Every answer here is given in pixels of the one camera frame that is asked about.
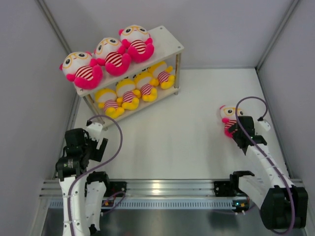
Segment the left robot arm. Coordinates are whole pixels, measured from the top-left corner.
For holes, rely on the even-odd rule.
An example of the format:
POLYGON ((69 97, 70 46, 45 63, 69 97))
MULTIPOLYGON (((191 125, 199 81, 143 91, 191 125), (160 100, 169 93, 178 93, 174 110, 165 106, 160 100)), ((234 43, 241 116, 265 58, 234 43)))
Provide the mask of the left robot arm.
POLYGON ((56 171, 63 198, 63 235, 100 235, 100 212, 104 196, 111 191, 106 172, 88 170, 91 160, 101 161, 108 140, 100 125, 65 133, 63 155, 56 171))

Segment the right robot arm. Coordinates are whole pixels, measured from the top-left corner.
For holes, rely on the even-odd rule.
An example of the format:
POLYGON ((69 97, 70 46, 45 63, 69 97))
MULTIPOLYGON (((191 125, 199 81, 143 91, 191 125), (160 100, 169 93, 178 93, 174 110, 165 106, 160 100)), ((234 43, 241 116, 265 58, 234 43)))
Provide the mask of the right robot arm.
POLYGON ((230 191, 246 194, 259 208, 263 225, 272 231, 306 226, 308 193, 296 186, 272 157, 267 142, 257 135, 253 118, 240 116, 231 126, 232 138, 255 171, 235 171, 230 175, 230 191))

